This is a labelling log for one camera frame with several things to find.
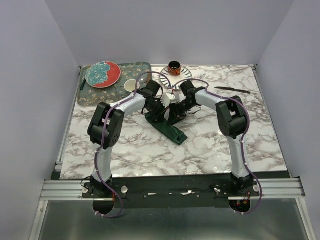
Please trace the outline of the dark green cloth napkin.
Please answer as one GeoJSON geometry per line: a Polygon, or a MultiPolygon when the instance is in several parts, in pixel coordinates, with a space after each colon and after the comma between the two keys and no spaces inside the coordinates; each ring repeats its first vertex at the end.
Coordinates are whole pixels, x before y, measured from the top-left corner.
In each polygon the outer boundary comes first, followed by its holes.
{"type": "Polygon", "coordinates": [[[155,121],[152,119],[151,114],[147,113],[145,119],[151,124],[158,132],[163,134],[169,140],[171,140],[176,145],[182,145],[186,140],[187,136],[179,130],[177,127],[172,126],[168,123],[166,119],[155,121]]]}

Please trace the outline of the black knife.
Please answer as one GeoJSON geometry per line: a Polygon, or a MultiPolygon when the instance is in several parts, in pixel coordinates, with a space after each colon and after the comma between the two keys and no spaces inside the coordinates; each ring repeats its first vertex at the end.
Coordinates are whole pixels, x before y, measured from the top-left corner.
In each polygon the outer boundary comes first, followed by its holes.
{"type": "Polygon", "coordinates": [[[236,88],[232,88],[232,87],[216,86],[216,87],[214,87],[214,88],[215,88],[215,89],[219,89],[219,90],[225,90],[225,91],[232,91],[232,92],[243,93],[243,94],[251,94],[250,91],[242,90],[242,89],[236,89],[236,88]]]}

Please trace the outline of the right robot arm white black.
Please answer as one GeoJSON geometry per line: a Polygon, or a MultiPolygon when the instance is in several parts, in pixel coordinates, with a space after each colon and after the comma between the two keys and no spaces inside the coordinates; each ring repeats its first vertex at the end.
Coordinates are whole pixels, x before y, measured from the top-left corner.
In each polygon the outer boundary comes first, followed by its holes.
{"type": "Polygon", "coordinates": [[[218,126],[227,138],[231,155],[230,191],[241,196],[253,182],[253,175],[247,165],[245,136],[250,127],[249,113],[238,96],[224,97],[209,92],[206,87],[196,88],[192,79],[180,81],[180,89],[185,99],[170,105],[168,122],[175,125],[187,116],[187,111],[198,106],[205,106],[216,111],[218,126]]]}

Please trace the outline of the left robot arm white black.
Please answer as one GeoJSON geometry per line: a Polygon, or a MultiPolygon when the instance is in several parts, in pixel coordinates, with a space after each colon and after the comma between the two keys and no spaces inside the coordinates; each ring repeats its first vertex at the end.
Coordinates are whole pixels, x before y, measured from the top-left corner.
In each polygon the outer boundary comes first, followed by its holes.
{"type": "Polygon", "coordinates": [[[151,80],[144,88],[133,91],[120,101],[98,104],[87,133],[90,141],[97,147],[91,176],[96,181],[93,191],[99,197],[107,197],[111,191],[111,185],[107,181],[112,177],[112,151],[121,136],[124,119],[143,109],[157,111],[162,104],[156,96],[162,90],[159,83],[151,80]]]}

